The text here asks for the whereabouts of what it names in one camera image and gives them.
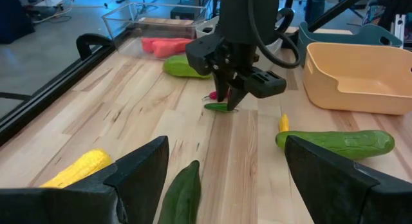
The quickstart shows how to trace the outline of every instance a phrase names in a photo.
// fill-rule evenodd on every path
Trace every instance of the tan plastic bin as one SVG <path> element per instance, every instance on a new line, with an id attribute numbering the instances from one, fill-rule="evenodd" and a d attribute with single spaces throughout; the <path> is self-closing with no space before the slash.
<path id="1" fill-rule="evenodd" d="M 388 46 L 312 43 L 304 87 L 319 107 L 403 115 L 412 111 L 412 53 Z"/>

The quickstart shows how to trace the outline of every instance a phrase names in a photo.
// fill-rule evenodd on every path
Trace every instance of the person's leg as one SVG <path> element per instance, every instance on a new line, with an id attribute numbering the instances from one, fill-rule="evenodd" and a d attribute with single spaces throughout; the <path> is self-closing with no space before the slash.
<path id="1" fill-rule="evenodd" d="M 314 22 L 323 15 L 325 0 L 312 0 L 312 9 L 310 11 L 310 22 Z"/>
<path id="2" fill-rule="evenodd" d="M 306 10 L 304 12 L 304 21 L 309 23 L 311 14 L 312 14 L 312 0 L 306 0 Z"/>

